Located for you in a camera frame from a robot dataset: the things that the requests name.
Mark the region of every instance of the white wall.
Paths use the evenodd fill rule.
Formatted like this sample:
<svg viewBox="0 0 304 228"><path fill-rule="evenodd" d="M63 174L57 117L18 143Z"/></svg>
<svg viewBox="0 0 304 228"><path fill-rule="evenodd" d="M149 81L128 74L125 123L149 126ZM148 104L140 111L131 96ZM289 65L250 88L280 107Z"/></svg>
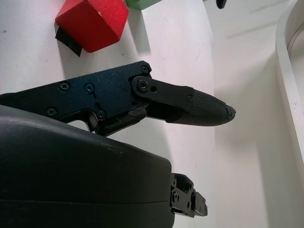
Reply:
<svg viewBox="0 0 304 228"><path fill-rule="evenodd" d="M237 110L216 127L219 228L302 228L304 197L275 76L285 0L205 6L213 27L215 96Z"/></svg>

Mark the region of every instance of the white curved panel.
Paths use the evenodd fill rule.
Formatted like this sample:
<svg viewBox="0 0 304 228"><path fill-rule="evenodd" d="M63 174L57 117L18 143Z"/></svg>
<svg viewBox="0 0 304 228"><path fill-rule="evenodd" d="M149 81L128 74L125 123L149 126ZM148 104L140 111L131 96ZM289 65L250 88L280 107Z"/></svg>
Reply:
<svg viewBox="0 0 304 228"><path fill-rule="evenodd" d="M289 131L293 141L299 171L304 185L304 100L299 93L297 82L290 59L292 45L303 29L304 0L291 0L282 14L276 30L275 46L277 54L277 80L281 90Z"/></svg>

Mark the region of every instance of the red foam block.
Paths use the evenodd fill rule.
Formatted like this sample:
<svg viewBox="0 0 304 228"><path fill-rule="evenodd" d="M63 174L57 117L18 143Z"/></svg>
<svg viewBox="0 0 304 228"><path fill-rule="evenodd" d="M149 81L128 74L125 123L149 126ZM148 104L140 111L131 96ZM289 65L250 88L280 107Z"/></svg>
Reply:
<svg viewBox="0 0 304 228"><path fill-rule="evenodd" d="M122 0L66 0L55 22L87 52L118 42L129 10Z"/></svg>

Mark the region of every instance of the bolt head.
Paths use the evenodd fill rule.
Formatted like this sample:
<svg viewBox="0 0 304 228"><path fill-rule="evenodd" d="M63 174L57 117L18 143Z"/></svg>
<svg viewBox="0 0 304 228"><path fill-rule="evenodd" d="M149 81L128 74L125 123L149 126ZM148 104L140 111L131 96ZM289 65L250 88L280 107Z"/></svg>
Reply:
<svg viewBox="0 0 304 228"><path fill-rule="evenodd" d="M142 66L142 72L143 72L144 74L149 73L149 68L148 68L147 66Z"/></svg>
<svg viewBox="0 0 304 228"><path fill-rule="evenodd" d="M88 92L88 93L91 93L94 91L94 86L92 84L86 84L85 85L85 91Z"/></svg>
<svg viewBox="0 0 304 228"><path fill-rule="evenodd" d="M55 108L47 109L47 116L55 116L57 114L57 110Z"/></svg>
<svg viewBox="0 0 304 228"><path fill-rule="evenodd" d="M104 120L104 119L106 118L106 113L105 113L104 111L99 111L99 112L97 113L97 118L98 118L99 120Z"/></svg>
<svg viewBox="0 0 304 228"><path fill-rule="evenodd" d="M139 80L138 83L137 83L137 88L140 90L140 91L147 91L149 89L149 84L147 81L145 80Z"/></svg>
<svg viewBox="0 0 304 228"><path fill-rule="evenodd" d="M188 101L188 102L192 102L192 96L191 96L191 95L188 95L188 96L187 96L187 101Z"/></svg>
<svg viewBox="0 0 304 228"><path fill-rule="evenodd" d="M63 92L67 91L70 89L70 85L66 82L63 82L60 84L59 89Z"/></svg>

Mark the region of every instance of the black metal bracket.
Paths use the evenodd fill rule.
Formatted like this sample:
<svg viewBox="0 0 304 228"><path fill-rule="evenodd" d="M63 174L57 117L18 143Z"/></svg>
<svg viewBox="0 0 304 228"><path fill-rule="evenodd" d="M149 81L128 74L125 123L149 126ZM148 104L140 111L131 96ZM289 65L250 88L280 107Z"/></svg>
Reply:
<svg viewBox="0 0 304 228"><path fill-rule="evenodd" d="M235 110L194 90L151 78L141 61L58 83L1 95L1 105L64 123L84 121L90 131L108 136L145 117L198 126L224 124Z"/></svg>
<svg viewBox="0 0 304 228"><path fill-rule="evenodd" d="M193 182L185 175L173 173L171 176L172 211L189 217L207 216L206 200L194 189Z"/></svg>

